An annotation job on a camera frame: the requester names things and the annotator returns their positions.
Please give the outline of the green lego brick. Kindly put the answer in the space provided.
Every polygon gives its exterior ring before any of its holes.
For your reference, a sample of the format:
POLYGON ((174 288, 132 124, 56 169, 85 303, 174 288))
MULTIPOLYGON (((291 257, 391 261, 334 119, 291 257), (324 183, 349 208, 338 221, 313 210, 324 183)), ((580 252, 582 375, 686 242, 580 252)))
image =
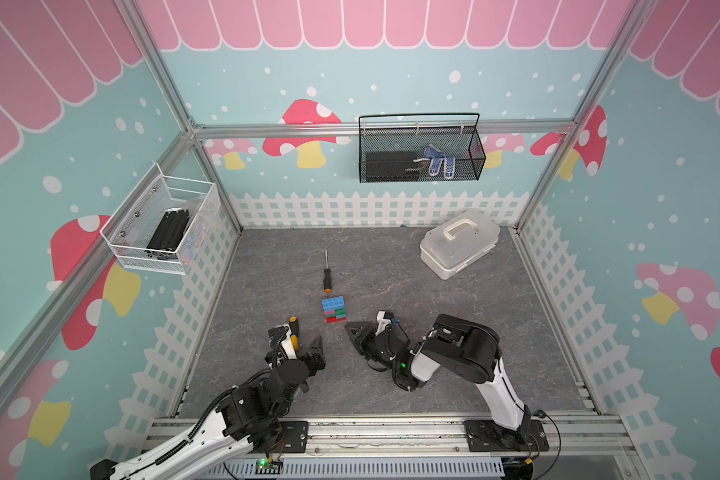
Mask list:
POLYGON ((336 311, 336 315, 334 315, 335 317, 347 317, 347 314, 346 314, 346 310, 345 310, 345 309, 339 309, 339 310, 335 310, 335 311, 336 311))

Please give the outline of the long blue lego brick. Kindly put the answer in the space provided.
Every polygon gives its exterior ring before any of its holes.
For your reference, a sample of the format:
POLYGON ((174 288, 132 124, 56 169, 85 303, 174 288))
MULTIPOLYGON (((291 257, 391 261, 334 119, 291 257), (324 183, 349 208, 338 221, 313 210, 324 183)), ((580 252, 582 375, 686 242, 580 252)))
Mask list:
POLYGON ((327 298, 322 301, 324 312, 336 311, 345 308, 345 301, 342 296, 327 298))

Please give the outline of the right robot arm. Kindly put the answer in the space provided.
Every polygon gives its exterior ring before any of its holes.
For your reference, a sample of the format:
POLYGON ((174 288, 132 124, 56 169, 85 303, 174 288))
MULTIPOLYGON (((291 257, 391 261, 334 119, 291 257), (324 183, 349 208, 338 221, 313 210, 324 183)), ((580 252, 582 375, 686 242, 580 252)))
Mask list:
POLYGON ((404 391, 425 386, 441 368, 476 385, 491 414, 489 436, 505 450, 527 446, 531 412, 506 374, 500 337, 491 328, 440 314, 429 333, 412 345, 395 315, 380 311, 375 321, 349 322, 345 330, 367 365, 390 372, 404 391))

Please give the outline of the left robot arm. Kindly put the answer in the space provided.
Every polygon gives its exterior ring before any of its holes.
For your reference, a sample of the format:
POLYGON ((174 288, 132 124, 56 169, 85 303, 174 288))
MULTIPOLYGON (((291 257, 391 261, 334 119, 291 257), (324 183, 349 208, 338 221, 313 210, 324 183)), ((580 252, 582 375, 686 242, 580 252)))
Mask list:
POLYGON ((224 460, 254 450, 271 453, 283 437, 281 418, 297 392, 307 392, 307 379, 325 366, 318 336, 294 358, 217 395, 192 427, 129 460, 102 460, 90 468, 90 477, 194 479, 224 460))

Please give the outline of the yellow black screwdriver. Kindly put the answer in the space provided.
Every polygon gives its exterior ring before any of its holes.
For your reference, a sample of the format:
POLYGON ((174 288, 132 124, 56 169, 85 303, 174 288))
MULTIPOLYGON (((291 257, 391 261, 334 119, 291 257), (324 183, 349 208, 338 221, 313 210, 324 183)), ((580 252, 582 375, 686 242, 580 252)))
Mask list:
POLYGON ((290 328, 290 339, 291 344, 293 346, 293 349, 295 351, 299 350, 299 319, 296 316, 292 316, 289 319, 289 328, 290 328))

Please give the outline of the orange black screwdriver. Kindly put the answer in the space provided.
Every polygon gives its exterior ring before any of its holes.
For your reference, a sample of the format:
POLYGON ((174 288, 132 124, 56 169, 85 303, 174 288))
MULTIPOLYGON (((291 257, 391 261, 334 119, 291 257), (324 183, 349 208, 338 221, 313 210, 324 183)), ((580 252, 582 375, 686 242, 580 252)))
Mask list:
POLYGON ((324 260, 325 266, 323 270, 323 291, 326 294, 330 294, 332 292, 332 274, 329 265, 329 256, 327 250, 324 251, 324 260))

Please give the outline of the green lit circuit board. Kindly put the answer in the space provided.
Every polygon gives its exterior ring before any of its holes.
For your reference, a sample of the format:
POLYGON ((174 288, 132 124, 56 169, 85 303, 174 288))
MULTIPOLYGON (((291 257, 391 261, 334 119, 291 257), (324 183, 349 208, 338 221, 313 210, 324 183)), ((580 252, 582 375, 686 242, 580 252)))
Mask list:
POLYGON ((283 462, 273 460, 271 458, 260 459, 255 468, 256 475, 272 475, 278 476, 283 472, 283 462))

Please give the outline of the white plastic storage box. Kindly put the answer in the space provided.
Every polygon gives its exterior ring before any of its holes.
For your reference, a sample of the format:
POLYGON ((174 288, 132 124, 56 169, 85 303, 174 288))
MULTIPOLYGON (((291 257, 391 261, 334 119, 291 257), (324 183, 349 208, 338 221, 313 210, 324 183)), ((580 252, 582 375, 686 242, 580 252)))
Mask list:
POLYGON ((500 233, 500 226, 486 215, 467 210, 425 234, 420 258, 440 279, 448 280, 492 250, 500 233))

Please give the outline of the black box in black basket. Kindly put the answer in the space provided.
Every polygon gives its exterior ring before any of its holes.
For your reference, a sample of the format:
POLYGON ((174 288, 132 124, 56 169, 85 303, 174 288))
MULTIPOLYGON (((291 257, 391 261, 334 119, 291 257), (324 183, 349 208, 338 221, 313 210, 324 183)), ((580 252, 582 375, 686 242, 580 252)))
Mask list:
POLYGON ((361 179, 365 182, 407 182, 419 179, 422 167, 413 151, 377 151, 365 154, 361 179))

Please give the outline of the black item in white basket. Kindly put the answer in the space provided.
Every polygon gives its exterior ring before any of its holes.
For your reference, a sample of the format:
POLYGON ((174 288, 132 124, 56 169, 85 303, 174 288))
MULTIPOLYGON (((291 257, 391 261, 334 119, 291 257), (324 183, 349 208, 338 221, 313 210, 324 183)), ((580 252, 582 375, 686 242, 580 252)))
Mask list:
POLYGON ((173 209, 164 212, 160 223, 150 238, 145 253, 158 260, 176 259, 176 250, 189 224, 187 209, 173 209))

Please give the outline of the blue white item in basket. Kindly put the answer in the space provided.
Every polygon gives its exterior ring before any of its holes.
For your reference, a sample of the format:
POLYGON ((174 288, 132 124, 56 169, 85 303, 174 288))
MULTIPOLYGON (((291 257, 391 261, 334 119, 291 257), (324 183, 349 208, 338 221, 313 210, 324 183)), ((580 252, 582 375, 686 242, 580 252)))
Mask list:
POLYGON ((423 156, 414 159, 413 162, 419 168, 426 166, 426 171, 431 177, 442 174, 446 180, 452 180, 456 176, 456 158, 446 154, 433 144, 429 144, 425 148, 423 156))

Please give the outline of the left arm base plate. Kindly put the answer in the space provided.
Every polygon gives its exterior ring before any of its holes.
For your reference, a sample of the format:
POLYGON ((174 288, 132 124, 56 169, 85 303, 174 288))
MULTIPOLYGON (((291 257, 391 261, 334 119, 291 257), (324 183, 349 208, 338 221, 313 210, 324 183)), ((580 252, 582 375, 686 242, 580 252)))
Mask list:
POLYGON ((286 453, 303 454, 306 452, 308 430, 307 421, 283 421, 279 436, 257 445, 253 452, 270 456, 286 453))

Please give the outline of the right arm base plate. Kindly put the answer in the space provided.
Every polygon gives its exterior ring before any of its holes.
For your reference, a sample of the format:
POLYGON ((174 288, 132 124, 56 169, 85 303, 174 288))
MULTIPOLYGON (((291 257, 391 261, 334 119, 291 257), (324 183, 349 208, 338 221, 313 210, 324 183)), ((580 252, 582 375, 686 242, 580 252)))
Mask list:
POLYGON ((465 420, 463 426, 472 453, 519 452, 533 455, 550 449, 543 424, 536 419, 517 431, 498 426, 491 420, 465 420))

